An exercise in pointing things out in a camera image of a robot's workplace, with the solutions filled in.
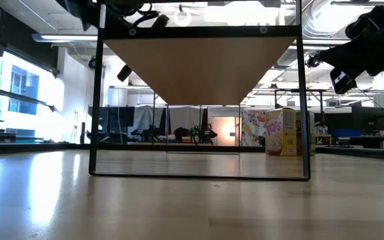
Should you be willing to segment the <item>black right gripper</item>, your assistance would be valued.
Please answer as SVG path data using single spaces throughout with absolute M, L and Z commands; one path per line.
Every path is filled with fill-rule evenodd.
M 318 52 L 318 60 L 334 67 L 330 72 L 336 94 L 357 88 L 354 80 L 366 72 L 370 76 L 384 72 L 384 38 L 358 37 L 348 43 Z

